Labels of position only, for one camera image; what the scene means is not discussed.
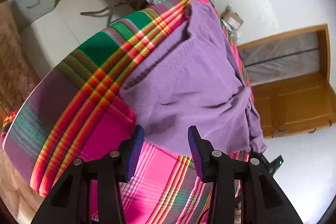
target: silver rivet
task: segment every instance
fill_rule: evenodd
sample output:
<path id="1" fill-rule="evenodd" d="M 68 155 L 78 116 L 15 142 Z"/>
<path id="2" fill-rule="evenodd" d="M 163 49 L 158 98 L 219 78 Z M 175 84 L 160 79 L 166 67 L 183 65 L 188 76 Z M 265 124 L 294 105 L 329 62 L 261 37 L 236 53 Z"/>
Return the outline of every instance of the silver rivet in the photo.
<path id="1" fill-rule="evenodd" d="M 117 150 L 113 150 L 110 152 L 110 156 L 112 158 L 118 157 L 119 156 L 119 152 Z"/>
<path id="2" fill-rule="evenodd" d="M 80 165 L 82 163 L 82 160 L 81 159 L 75 159 L 74 161 L 73 161 L 73 164 L 74 165 Z"/>
<path id="3" fill-rule="evenodd" d="M 214 157 L 220 157 L 220 156 L 222 155 L 222 152 L 219 151 L 219 150 L 213 150 L 213 151 L 212 151 L 212 155 L 213 155 Z"/>
<path id="4" fill-rule="evenodd" d="M 259 160 L 256 159 L 256 158 L 252 158 L 252 159 L 250 159 L 250 162 L 251 162 L 253 165 L 258 165 L 258 164 L 259 164 Z"/>

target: brown cardboard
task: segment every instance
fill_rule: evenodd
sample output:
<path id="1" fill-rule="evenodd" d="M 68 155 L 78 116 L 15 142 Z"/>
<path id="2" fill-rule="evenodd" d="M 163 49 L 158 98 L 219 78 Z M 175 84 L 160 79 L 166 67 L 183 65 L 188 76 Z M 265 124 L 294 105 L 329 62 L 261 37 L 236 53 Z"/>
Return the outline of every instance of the brown cardboard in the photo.
<path id="1" fill-rule="evenodd" d="M 244 21 L 231 10 L 226 10 L 220 16 L 227 24 L 229 24 L 234 30 L 238 30 Z"/>

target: wooden door frame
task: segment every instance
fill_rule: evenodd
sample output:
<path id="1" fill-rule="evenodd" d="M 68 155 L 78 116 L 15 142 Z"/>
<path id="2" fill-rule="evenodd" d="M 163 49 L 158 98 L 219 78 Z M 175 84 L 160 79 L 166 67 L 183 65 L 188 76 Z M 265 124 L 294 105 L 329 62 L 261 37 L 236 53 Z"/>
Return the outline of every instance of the wooden door frame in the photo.
<path id="1" fill-rule="evenodd" d="M 295 29 L 288 32 L 283 32 L 279 34 L 272 35 L 270 37 L 264 37 L 252 42 L 238 45 L 239 51 L 245 48 L 257 46 L 263 43 L 271 42 L 281 38 L 292 37 L 298 34 L 304 34 L 309 32 L 317 32 L 319 52 L 320 52 L 320 72 L 324 78 L 329 82 L 330 79 L 330 38 L 328 24 L 315 25 L 311 27 Z"/>

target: purple garment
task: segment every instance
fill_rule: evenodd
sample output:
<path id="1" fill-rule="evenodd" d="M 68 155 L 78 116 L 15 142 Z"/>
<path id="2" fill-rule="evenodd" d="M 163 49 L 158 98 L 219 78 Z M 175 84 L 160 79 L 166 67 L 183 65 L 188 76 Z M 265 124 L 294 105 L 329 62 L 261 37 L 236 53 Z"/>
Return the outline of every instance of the purple garment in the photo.
<path id="1" fill-rule="evenodd" d="M 132 72 L 120 95 L 145 139 L 190 156 L 188 127 L 226 154 L 263 152 L 259 115 L 210 4 L 192 0 L 189 20 Z"/>

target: drawer handle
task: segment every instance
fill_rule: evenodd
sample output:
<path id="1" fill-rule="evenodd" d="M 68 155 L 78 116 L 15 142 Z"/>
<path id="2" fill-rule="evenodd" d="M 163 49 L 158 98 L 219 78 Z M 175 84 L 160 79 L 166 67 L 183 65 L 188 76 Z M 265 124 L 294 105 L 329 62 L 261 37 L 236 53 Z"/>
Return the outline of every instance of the drawer handle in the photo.
<path id="1" fill-rule="evenodd" d="M 35 3 L 33 3 L 32 5 L 28 5 L 26 6 L 26 8 L 31 9 L 34 8 L 35 6 L 39 5 L 41 3 L 41 0 L 37 0 Z"/>

